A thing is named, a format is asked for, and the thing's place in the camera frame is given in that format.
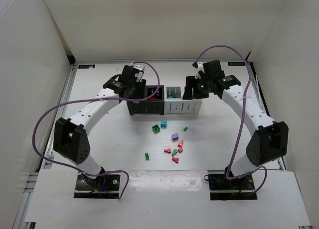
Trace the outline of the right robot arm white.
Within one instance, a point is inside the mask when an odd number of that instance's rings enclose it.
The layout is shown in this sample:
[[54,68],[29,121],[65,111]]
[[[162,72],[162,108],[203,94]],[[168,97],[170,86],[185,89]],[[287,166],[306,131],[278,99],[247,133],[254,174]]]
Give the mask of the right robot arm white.
[[241,82],[234,75],[226,76],[219,60],[195,62],[193,66],[196,74],[186,77],[183,100],[217,95],[240,117],[240,128],[246,127],[251,135],[245,154],[238,159],[231,157],[225,169],[228,180],[243,178],[287,154],[288,125],[276,122],[247,97]]

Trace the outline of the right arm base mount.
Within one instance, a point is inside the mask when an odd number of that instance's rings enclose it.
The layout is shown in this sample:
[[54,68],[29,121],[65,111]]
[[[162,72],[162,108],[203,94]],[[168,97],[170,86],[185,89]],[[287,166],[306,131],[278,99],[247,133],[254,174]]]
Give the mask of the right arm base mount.
[[228,180],[220,171],[209,171],[203,176],[209,184],[211,201],[257,200],[255,184],[251,175]]

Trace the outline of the purple lego brick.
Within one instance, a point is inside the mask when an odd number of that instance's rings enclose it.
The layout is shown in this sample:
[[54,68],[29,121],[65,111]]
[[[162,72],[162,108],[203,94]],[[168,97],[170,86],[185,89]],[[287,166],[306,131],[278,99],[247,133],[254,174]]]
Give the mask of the purple lego brick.
[[178,135],[178,133],[174,133],[174,134],[172,134],[172,135],[171,135],[171,139],[172,139],[172,141],[176,141],[176,140],[178,140],[178,139],[179,139],[179,135]]

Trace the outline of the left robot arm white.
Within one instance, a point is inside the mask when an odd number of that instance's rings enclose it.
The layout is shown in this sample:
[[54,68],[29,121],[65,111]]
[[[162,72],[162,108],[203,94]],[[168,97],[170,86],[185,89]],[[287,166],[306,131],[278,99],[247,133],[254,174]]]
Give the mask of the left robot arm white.
[[95,179],[104,172],[90,155],[88,135],[99,120],[121,101],[118,98],[140,99],[146,81],[142,79],[144,67],[126,65],[118,77],[110,78],[82,110],[55,123],[53,150],[68,159],[89,178]]

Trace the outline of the green square lego brick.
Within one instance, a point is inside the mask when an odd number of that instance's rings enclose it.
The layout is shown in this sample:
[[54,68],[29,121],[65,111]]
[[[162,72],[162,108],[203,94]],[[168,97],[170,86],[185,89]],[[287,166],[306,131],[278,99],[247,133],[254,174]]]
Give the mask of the green square lego brick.
[[156,124],[152,127],[152,130],[154,133],[159,133],[160,132],[160,127]]

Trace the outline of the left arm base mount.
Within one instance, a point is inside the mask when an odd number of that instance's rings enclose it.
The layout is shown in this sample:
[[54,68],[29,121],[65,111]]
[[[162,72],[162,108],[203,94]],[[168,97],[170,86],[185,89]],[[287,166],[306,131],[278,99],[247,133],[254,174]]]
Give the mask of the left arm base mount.
[[120,173],[111,173],[96,179],[78,174],[74,189],[76,199],[118,199]]

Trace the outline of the cyan lego brick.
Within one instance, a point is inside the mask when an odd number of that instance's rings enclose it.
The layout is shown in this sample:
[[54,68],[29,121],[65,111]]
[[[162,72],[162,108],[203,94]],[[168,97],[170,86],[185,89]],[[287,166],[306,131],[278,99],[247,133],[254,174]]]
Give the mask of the cyan lego brick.
[[166,128],[167,127],[167,121],[161,121],[161,123],[160,123],[160,126],[162,127],[162,128]]

